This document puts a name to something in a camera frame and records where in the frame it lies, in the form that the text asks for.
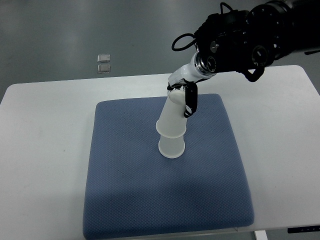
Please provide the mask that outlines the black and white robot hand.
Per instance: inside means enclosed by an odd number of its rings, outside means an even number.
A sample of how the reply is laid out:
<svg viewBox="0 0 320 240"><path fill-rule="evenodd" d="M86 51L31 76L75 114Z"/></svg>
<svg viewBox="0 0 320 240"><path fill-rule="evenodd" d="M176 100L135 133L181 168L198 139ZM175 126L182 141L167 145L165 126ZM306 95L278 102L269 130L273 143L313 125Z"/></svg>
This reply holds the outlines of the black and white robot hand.
<svg viewBox="0 0 320 240"><path fill-rule="evenodd" d="M168 77L168 92L183 87L185 92L184 117L191 117L198 107L198 82L206 81L216 74L209 71L197 51L191 58L190 63L183 65Z"/></svg>

